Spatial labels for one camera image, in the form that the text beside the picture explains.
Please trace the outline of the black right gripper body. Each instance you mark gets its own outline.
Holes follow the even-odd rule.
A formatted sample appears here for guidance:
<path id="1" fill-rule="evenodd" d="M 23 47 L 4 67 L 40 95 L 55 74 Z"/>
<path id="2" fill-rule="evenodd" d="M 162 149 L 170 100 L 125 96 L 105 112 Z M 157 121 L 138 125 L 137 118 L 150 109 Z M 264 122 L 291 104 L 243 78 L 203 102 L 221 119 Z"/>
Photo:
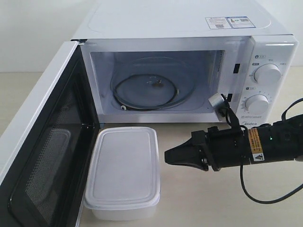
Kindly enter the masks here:
<path id="1" fill-rule="evenodd" d="M 241 128 L 219 130 L 214 126 L 208 131 L 194 131 L 191 143 L 198 150 L 201 164 L 214 171 L 251 164 L 248 133 Z"/>

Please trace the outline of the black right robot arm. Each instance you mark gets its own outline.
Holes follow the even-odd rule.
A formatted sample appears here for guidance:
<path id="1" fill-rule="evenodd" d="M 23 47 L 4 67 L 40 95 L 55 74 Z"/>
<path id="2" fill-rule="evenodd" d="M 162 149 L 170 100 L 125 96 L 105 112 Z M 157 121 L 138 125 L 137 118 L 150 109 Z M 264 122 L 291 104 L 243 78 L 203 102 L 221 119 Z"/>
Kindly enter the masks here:
<path id="1" fill-rule="evenodd" d="M 193 131 L 191 138 L 164 153 L 169 165 L 188 166 L 203 171 L 303 159 L 303 116 L 263 124 L 243 130 L 240 127 Z"/>

